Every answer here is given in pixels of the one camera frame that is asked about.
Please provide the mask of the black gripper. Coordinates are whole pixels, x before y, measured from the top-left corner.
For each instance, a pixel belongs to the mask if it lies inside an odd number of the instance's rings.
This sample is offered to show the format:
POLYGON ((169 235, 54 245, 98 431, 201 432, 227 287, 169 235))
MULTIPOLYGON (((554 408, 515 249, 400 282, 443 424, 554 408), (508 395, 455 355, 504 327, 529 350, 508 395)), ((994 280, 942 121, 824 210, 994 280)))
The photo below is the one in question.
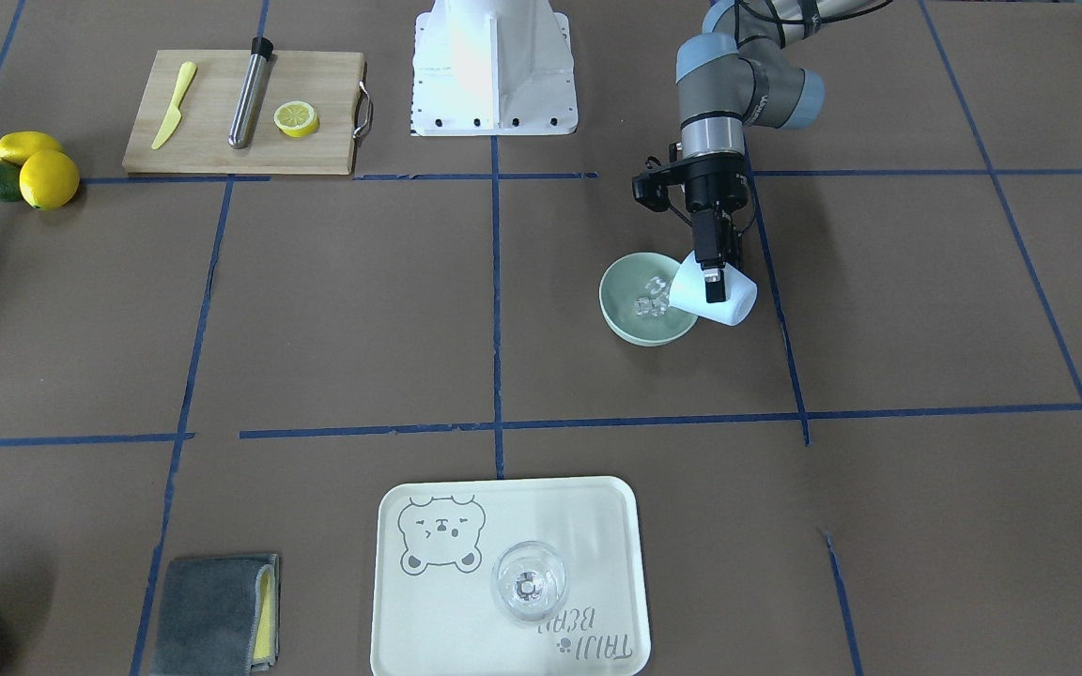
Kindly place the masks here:
POLYGON ((694 255, 703 275, 709 304, 727 300, 725 267, 733 231, 729 214, 749 204, 749 168, 747 155, 717 151, 667 165, 657 157, 648 157, 643 171, 634 176, 634 200, 657 213, 671 209, 672 190, 682 189, 686 212, 691 215, 694 255), (721 211, 704 211, 710 209, 721 211))

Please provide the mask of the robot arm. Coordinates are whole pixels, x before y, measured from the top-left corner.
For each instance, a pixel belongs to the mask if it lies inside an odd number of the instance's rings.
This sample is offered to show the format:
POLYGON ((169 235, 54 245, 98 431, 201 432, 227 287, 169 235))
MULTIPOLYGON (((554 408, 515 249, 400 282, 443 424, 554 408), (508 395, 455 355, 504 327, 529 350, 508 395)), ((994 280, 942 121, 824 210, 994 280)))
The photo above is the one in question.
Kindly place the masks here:
POLYGON ((679 141, 665 165, 647 165, 632 180, 632 191, 641 206, 667 211, 672 190, 682 190, 694 237, 692 287, 708 307, 727 302, 727 269, 740 262, 734 215, 750 197, 747 129, 799 130, 823 110, 823 80, 791 64, 786 47, 881 8, 880 1, 716 1, 700 34, 679 47, 679 141))

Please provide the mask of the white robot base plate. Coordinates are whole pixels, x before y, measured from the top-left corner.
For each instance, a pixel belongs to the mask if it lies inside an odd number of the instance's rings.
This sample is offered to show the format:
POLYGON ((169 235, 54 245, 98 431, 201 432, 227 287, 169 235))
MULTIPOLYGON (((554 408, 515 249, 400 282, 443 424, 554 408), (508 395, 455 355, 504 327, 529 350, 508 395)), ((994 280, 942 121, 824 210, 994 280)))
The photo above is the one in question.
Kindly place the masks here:
POLYGON ((413 136, 553 136, 579 127, 570 22, 549 1, 435 1, 415 17, 413 37, 413 136))

